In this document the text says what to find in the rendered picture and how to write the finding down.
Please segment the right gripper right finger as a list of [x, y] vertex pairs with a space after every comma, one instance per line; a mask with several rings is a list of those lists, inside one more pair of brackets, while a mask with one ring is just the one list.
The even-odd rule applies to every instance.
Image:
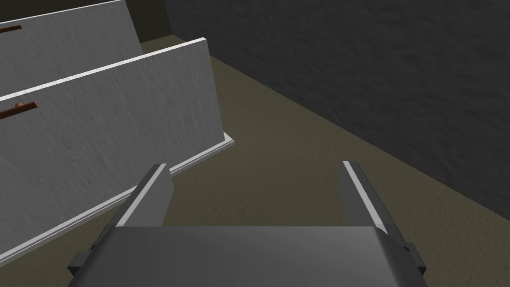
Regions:
[[339, 192], [350, 225], [377, 227], [398, 244], [405, 244], [395, 221], [356, 161], [342, 162]]

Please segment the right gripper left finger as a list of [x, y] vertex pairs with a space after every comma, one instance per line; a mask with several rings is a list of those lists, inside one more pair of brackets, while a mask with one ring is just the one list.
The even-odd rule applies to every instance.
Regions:
[[166, 164], [154, 164], [91, 245], [93, 249], [115, 227], [161, 226], [174, 184]]

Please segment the white cabinet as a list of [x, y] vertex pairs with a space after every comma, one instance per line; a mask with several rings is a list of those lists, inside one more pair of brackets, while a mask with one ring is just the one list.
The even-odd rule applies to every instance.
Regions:
[[[211, 150], [206, 151], [206, 152], [204, 152], [201, 155], [197, 155], [197, 156], [187, 160], [186, 162], [181, 163], [179, 165], [176, 165], [174, 167], [168, 167], [166, 165], [169, 168], [169, 170], [171, 172], [171, 175], [175, 175], [175, 174], [177, 174], [177, 173], [187, 169], [188, 167], [198, 163], [199, 161], [208, 158], [209, 156], [213, 155], [214, 153], [216, 153], [216, 152], [218, 152], [218, 151], [228, 147], [229, 145], [232, 145], [233, 142], [234, 142], [233, 139], [231, 137], [229, 137], [225, 132], [224, 132], [224, 134], [225, 134], [225, 141], [223, 143], [219, 144], [218, 146], [216, 146], [215, 148], [212, 148]], [[127, 198], [129, 196], [129, 194], [134, 191], [136, 185], [133, 188], [131, 188], [130, 190], [124, 192], [123, 194], [120, 194], [119, 196], [116, 196], [115, 198], [108, 200], [106, 203], [103, 203], [100, 206], [99, 209], [95, 209], [93, 212], [86, 214], [85, 217], [83, 217], [81, 219], [75, 218], [67, 226], [61, 225], [59, 230], [55, 231], [52, 234], [45, 235], [44, 238], [38, 239], [36, 242], [31, 244], [29, 247], [23, 248], [20, 252], [16, 253], [14, 256], [9, 257], [9, 258], [3, 260], [0, 263], [0, 267], [6, 265], [8, 263], [11, 263], [12, 261], [18, 259], [22, 255], [30, 252], [31, 250], [36, 249], [40, 245], [43, 245], [46, 242], [51, 241], [54, 238], [61, 236], [62, 234], [70, 231], [71, 229], [78, 227], [79, 225], [89, 221], [90, 219], [98, 216], [99, 214], [102, 214], [105, 211], [107, 211], [107, 210], [113, 208], [114, 206], [120, 204], [121, 201], [123, 201], [125, 198]]]

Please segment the white drawer front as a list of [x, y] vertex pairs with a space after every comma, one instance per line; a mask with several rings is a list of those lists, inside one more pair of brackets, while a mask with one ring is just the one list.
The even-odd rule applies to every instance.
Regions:
[[0, 23], [0, 97], [142, 55], [125, 0]]
[[0, 97], [0, 263], [225, 141], [199, 38]]

